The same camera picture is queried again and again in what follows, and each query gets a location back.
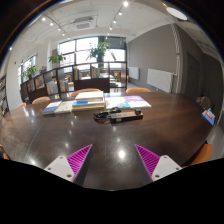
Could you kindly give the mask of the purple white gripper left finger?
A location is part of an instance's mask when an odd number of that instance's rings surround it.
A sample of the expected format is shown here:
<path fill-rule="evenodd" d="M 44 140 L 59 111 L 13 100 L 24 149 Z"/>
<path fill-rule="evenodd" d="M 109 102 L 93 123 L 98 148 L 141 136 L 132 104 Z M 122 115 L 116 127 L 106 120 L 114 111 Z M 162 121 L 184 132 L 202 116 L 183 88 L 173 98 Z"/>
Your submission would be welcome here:
<path fill-rule="evenodd" d="M 87 145 L 69 156 L 59 156 L 51 162 L 45 171 L 72 183 L 83 183 L 87 174 L 92 145 Z"/>

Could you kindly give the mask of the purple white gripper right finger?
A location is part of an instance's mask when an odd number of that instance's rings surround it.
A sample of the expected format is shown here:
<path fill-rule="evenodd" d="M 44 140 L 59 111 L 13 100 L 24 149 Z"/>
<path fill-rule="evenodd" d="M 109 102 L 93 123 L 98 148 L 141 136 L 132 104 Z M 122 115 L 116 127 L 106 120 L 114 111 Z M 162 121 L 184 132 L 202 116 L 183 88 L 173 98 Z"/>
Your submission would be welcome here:
<path fill-rule="evenodd" d="M 140 145 L 135 147 L 137 163 L 144 182 L 154 182 L 181 170 L 181 167 L 168 155 L 159 156 Z"/>

